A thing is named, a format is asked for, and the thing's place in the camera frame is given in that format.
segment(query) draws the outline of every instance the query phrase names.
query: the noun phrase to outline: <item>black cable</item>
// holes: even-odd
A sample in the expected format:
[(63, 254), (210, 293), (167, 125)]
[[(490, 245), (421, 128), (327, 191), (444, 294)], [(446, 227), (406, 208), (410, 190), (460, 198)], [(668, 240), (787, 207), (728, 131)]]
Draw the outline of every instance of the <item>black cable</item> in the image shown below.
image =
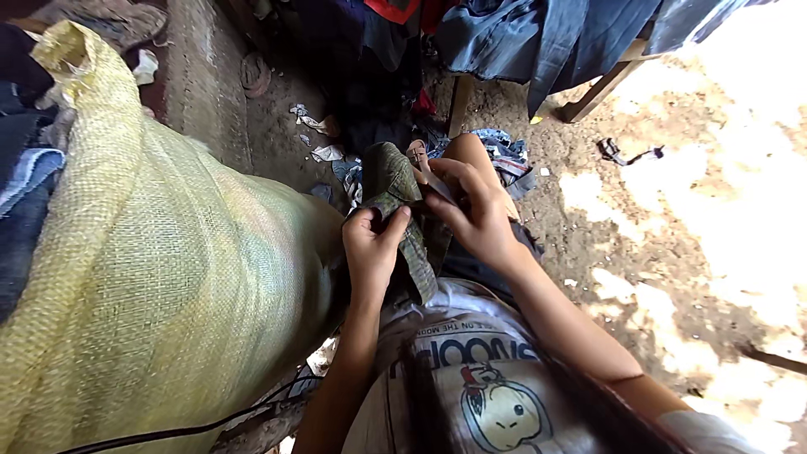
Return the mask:
[(278, 389), (274, 393), (271, 393), (266, 399), (261, 400), (260, 402), (258, 402), (254, 406), (251, 406), (251, 407), (249, 407), (247, 409), (244, 409), (244, 410), (238, 411), (236, 413), (233, 413), (233, 414), (227, 416), (224, 419), (220, 419), (219, 421), (211, 422), (210, 424), (205, 424), (204, 426), (183, 427), (183, 428), (180, 428), (180, 429), (168, 429), (168, 430), (165, 430), (165, 431), (154, 431), (154, 432), (147, 432), (147, 433), (138, 434), (138, 435), (129, 435), (127, 437), (120, 437), (120, 438), (115, 438), (115, 439), (108, 439), (108, 440), (104, 440), (104, 441), (99, 441), (97, 443), (85, 444), (84, 446), (79, 446), (77, 448), (70, 448), (70, 449), (68, 449), (66, 451), (58, 452), (57, 454), (91, 454), (93, 452), (106, 451), (107, 449), (113, 449), (113, 448), (122, 448), (124, 446), (129, 446), (129, 445), (132, 445), (132, 444), (146, 443), (148, 441), (157, 441), (159, 439), (169, 439), (169, 438), (174, 438), (174, 437), (183, 437), (183, 436), (187, 436), (187, 435), (201, 434), (203, 432), (211, 431), (211, 430), (217, 428), (218, 426), (222, 426), (222, 425), (232, 421), (235, 418), (239, 418), (240, 416), (244, 416), (245, 414), (252, 413), (252, 412), (254, 412), (255, 410), (258, 410), (259, 408), (261, 408), (264, 405), (273, 403), (273, 402), (270, 402), (270, 401), (275, 396), (280, 394), (283, 390), (285, 390), (287, 388), (290, 388), (295, 383), (298, 383), (300, 381), (305, 381), (305, 380), (322, 380), (322, 378), (323, 377), (316, 376), (316, 375), (301, 376), (301, 377), (295, 378), (294, 380), (292, 380), (292, 381), (286, 383), (285, 385), (281, 386), (280, 389)]

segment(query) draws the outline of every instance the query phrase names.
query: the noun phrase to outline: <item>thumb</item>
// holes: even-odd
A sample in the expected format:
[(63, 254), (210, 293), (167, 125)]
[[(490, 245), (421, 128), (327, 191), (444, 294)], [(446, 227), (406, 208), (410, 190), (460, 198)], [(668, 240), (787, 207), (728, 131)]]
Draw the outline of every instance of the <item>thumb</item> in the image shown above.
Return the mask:
[(395, 214), (392, 215), (387, 230), (384, 230), (384, 233), (381, 235), (382, 241), (395, 242), (395, 244), (400, 243), (401, 237), (404, 235), (407, 225), (409, 225), (409, 217), (411, 215), (412, 210), (409, 207), (398, 208)]
[(448, 200), (443, 199), (436, 194), (428, 194), (426, 196), (426, 204), (432, 209), (434, 214), (438, 215), (449, 227), (454, 231), (454, 234), (466, 232), (470, 228), (470, 221), (465, 213), (459, 207), (451, 204)]

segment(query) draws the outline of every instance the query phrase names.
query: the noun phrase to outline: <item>long dark hair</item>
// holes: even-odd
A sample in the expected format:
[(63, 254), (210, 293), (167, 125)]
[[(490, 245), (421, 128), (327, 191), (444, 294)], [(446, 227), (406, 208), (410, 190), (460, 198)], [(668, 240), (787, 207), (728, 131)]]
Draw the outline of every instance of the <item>long dark hair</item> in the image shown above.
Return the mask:
[[(647, 454), (694, 454), (674, 435), (634, 412), (607, 386), (566, 365), (540, 345), (536, 356), (546, 366), (555, 385), (579, 417), (613, 452)], [(414, 339), (399, 351), (403, 383), (407, 392), (412, 452), (446, 454), (457, 452), (454, 431), (441, 403), (428, 357), (416, 356)]]

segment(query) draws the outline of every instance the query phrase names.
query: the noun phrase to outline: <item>yellow object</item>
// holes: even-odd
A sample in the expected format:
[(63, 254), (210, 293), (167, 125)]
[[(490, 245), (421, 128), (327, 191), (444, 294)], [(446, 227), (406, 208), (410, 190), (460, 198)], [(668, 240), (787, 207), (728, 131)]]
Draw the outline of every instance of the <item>yellow object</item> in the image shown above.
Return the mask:
[[(77, 109), (28, 284), (0, 326), (0, 452), (214, 422), (333, 332), (341, 216), (219, 164), (145, 117), (98, 35), (48, 29), (33, 57)], [(207, 452), (218, 431), (116, 450)]]

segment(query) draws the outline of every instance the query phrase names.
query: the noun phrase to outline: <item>ground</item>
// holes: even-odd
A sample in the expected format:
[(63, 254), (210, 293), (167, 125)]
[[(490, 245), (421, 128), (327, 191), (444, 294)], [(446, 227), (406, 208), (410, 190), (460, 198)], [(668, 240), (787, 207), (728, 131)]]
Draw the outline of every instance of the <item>ground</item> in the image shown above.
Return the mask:
[[(645, 63), (577, 124), (549, 112), (588, 84), (550, 97), (529, 125), (525, 88), (506, 82), (476, 82), (465, 124), (526, 139), (532, 165), (550, 170), (517, 205), (555, 282), (649, 374), (765, 452), (807, 446), (807, 377), (736, 347), (807, 356), (807, 89), (795, 58), (806, 6), (738, 11), (703, 44)], [(247, 102), (254, 173), (299, 191), (337, 184), (330, 165), (305, 159), (324, 137), (288, 112), (305, 103), (321, 120), (321, 96), (287, 57), (270, 65), (270, 91)], [(426, 82), (444, 116), (449, 79)], [(605, 137), (628, 157), (666, 154), (618, 167), (598, 154)]]

